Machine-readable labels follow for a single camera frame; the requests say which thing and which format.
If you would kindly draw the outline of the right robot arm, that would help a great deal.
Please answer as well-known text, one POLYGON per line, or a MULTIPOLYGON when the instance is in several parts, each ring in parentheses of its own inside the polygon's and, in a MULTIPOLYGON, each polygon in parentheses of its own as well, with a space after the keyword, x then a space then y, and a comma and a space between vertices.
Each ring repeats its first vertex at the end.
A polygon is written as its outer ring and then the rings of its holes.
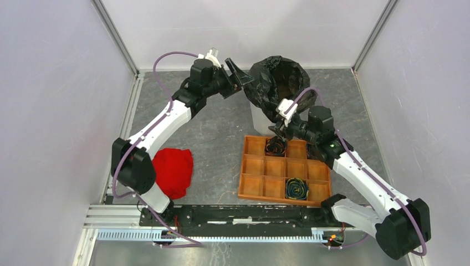
POLYGON ((369 167, 335 128, 329 108, 311 107, 306 121, 291 101, 278 105, 276 112, 273 132, 285 140, 306 141, 316 159, 346 179, 369 203, 364 207, 344 195, 333 195, 321 203, 320 219, 325 225, 349 224, 373 237, 395 260, 409 253, 427 254, 426 243, 431 238, 428 204, 420 198, 410 199, 369 167))

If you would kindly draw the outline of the white trash bin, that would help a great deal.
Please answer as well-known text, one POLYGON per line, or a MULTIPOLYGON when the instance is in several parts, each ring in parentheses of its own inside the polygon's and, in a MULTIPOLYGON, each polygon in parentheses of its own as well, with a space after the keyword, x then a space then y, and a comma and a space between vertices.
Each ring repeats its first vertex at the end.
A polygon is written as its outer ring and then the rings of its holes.
POLYGON ((274 136, 275 133, 268 128, 274 126, 275 123, 266 117, 261 108, 256 107, 252 103, 250 103, 250 107, 255 131, 263 136, 274 136))

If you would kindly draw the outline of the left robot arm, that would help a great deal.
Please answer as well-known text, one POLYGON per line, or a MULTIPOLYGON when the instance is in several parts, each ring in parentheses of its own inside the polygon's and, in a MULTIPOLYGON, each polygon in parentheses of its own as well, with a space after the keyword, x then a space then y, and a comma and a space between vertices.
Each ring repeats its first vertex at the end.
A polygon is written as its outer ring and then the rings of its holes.
POLYGON ((196 59, 189 76, 171 96, 170 102, 149 124, 128 139, 118 137, 111 148, 110 173, 113 183, 121 183, 140 197, 161 226, 169 225, 174 211, 171 200, 156 183, 152 159, 177 129, 192 120, 210 96, 223 98, 241 91, 253 78, 235 65, 231 58, 217 66, 215 60, 196 59))

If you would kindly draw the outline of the black trash bag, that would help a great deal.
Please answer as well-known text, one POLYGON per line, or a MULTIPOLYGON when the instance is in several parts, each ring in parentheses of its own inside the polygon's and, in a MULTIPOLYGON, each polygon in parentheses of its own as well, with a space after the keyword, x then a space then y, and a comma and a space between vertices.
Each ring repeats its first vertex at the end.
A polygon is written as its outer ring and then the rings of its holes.
POLYGON ((310 87, 306 70, 298 62, 280 55, 254 63, 248 74, 254 80, 245 86, 244 93, 270 124, 276 122, 275 110, 281 100, 295 100, 310 87))

